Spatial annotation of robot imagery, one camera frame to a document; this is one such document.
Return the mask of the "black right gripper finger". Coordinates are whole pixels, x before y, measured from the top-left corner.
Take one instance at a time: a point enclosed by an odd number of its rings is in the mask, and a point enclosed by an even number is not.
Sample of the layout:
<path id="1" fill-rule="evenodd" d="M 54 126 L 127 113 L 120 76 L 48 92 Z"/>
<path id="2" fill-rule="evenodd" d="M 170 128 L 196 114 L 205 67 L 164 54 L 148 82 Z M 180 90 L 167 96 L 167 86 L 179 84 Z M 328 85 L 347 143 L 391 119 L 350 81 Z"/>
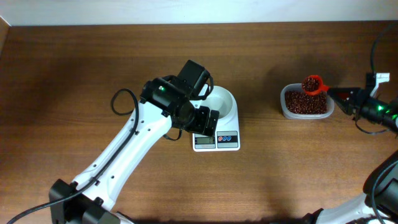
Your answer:
<path id="1" fill-rule="evenodd" d="M 344 114 L 350 116 L 354 113 L 354 107 L 351 104 L 350 97 L 333 95 L 331 98 Z"/>
<path id="2" fill-rule="evenodd" d="M 357 94 L 360 88 L 329 88 L 327 94 L 330 96 L 351 96 Z"/>

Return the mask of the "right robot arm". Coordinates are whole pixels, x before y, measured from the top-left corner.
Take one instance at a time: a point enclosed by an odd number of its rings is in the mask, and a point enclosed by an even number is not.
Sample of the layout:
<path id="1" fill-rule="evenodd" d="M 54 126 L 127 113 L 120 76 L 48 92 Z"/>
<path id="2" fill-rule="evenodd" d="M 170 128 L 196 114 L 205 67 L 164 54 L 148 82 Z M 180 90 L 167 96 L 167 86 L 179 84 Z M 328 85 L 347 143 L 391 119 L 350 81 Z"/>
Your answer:
<path id="1" fill-rule="evenodd" d="M 389 103 L 372 96 L 370 89 L 329 88 L 334 102 L 354 121 L 365 119 L 397 133 L 397 100 Z M 397 223 L 397 153 L 378 166 L 364 183 L 363 193 L 330 209 L 319 209 L 302 217 L 299 223 Z"/>

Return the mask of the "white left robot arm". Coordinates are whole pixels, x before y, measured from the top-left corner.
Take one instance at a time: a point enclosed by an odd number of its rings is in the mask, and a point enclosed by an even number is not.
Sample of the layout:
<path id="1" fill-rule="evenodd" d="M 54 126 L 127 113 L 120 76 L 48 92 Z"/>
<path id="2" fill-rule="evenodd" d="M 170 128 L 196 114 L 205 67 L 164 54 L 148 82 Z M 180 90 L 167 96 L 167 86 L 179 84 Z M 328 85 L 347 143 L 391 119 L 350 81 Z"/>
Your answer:
<path id="1" fill-rule="evenodd" d="M 172 128 L 212 136 L 219 112 L 193 101 L 213 91 L 212 78 L 188 81 L 167 76 L 148 81 L 129 121 L 101 155 L 72 183 L 57 180 L 49 192 L 52 223 L 132 223 L 113 213 L 118 195 L 149 149 Z"/>

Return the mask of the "orange measuring scoop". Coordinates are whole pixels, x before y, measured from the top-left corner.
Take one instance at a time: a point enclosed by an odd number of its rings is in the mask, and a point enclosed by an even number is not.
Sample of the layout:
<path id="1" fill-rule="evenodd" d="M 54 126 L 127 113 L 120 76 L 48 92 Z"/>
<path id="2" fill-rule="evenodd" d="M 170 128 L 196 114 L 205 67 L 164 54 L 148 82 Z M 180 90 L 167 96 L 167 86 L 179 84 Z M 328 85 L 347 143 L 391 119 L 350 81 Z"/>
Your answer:
<path id="1" fill-rule="evenodd" d="M 322 92 L 327 92 L 330 87 L 324 84 L 320 76 L 310 75 L 302 82 L 302 89 L 305 94 L 315 96 Z"/>

